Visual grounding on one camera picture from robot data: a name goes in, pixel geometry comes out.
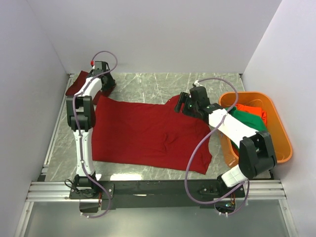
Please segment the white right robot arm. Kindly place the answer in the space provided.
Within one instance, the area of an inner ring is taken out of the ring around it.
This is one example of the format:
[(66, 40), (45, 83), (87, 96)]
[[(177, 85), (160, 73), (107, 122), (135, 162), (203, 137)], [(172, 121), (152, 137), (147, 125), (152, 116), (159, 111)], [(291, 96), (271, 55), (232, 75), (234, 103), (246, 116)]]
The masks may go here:
[(277, 159), (270, 133), (253, 129), (234, 118), (228, 109), (210, 103), (205, 87), (194, 86), (189, 93), (181, 92), (174, 111), (204, 121), (237, 145), (237, 165), (219, 176), (220, 196), (228, 197), (237, 184), (275, 167)]

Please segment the red t shirt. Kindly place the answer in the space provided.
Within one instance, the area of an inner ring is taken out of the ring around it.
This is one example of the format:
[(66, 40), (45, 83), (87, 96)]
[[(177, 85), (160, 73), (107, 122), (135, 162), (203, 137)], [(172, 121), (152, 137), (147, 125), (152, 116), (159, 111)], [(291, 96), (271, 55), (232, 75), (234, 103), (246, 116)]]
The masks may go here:
[(174, 112), (178, 99), (146, 104), (100, 97), (92, 132), (93, 160), (186, 170), (210, 128), (200, 119)]

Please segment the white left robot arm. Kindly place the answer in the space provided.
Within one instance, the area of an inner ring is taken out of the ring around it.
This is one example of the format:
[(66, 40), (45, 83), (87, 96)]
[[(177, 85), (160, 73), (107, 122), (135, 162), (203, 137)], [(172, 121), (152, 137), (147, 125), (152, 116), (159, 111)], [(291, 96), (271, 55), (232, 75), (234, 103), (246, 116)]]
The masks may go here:
[(100, 187), (92, 159), (92, 131), (96, 125), (94, 105), (103, 93), (108, 96), (116, 86), (110, 67), (104, 61), (91, 61), (92, 69), (80, 72), (66, 91), (67, 123), (76, 142), (77, 170), (71, 189), (87, 198), (97, 196)]

